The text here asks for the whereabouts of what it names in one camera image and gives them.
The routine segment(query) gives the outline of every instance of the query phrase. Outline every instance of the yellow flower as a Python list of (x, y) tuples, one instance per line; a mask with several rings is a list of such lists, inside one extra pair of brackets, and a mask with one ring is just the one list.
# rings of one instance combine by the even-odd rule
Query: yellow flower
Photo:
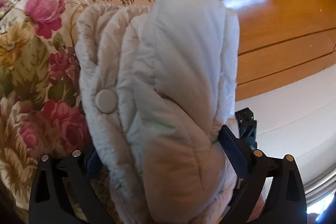
[(20, 57), (22, 48), (34, 35), (32, 26), (27, 23), (15, 23), (0, 35), (0, 65), (13, 66)]

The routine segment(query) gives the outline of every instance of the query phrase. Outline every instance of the white snap button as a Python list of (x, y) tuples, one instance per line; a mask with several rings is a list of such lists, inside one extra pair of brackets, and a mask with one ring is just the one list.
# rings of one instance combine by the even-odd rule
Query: white snap button
[(112, 90), (101, 90), (95, 97), (96, 107), (103, 113), (111, 113), (117, 109), (118, 98)]

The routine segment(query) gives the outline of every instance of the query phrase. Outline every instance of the black mechanical device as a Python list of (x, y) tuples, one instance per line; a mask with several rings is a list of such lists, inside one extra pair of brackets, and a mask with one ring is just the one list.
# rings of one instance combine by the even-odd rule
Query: black mechanical device
[[(236, 138), (224, 125), (218, 139), (236, 174), (246, 183), (220, 224), (246, 223), (267, 177), (273, 177), (270, 193), (260, 217), (250, 223), (306, 224), (305, 192), (293, 156), (286, 155), (283, 159), (276, 159), (267, 157), (261, 150), (255, 149), (255, 137), (248, 139), (256, 130), (253, 113), (244, 109), (236, 113), (236, 117), (239, 115), (241, 138)], [(86, 223), (75, 216), (70, 205), (62, 179), (68, 177), (89, 223), (114, 224), (114, 220), (103, 208), (89, 183), (98, 174), (101, 166), (92, 143), (85, 150), (75, 150), (65, 158), (53, 159), (44, 155), (38, 164), (31, 189), (29, 223)]]

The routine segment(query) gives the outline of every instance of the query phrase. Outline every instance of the bed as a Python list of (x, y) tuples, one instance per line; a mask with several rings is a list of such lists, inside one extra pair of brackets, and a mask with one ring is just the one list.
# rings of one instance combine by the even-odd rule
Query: bed
[[(0, 196), (28, 222), (43, 154), (65, 156), (90, 141), (78, 87), (75, 23), (89, 5), (155, 0), (0, 0)], [(223, 0), (241, 24), (237, 100), (336, 63), (336, 0)], [(76, 215), (85, 220), (64, 181)], [(108, 173), (91, 182), (113, 219)]]

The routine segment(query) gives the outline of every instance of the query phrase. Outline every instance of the quilted comforter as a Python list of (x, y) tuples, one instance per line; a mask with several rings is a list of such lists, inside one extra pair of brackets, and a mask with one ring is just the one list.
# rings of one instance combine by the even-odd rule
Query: quilted comforter
[[(76, 20), (92, 4), (155, 0), (0, 0), (0, 191), (28, 222), (29, 196), (43, 154), (65, 156), (90, 141), (78, 87)], [(85, 216), (64, 181), (76, 215)], [(108, 172), (91, 182), (120, 222)]]

